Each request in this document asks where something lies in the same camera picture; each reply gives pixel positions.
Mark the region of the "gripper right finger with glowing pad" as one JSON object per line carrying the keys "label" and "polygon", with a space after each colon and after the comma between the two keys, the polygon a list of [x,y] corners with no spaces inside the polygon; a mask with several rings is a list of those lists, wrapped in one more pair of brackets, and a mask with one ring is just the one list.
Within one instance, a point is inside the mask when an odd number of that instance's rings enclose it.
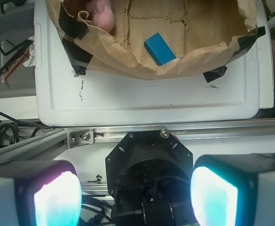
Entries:
{"label": "gripper right finger with glowing pad", "polygon": [[201,226],[275,226],[275,153],[202,155],[190,192]]}

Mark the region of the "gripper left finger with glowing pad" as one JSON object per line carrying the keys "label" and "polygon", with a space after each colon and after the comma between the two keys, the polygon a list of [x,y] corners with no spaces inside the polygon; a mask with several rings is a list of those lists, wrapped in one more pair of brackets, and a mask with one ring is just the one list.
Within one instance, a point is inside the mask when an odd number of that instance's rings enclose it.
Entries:
{"label": "gripper left finger with glowing pad", "polygon": [[0,226],[75,226],[81,204],[69,161],[0,161]]}

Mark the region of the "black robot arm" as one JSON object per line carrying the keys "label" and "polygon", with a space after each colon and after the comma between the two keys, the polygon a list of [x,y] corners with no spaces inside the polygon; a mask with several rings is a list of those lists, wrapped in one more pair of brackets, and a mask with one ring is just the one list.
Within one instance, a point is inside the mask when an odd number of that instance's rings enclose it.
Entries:
{"label": "black robot arm", "polygon": [[172,135],[133,132],[105,165],[112,205],[69,161],[0,161],[0,226],[275,226],[275,153],[194,161]]}

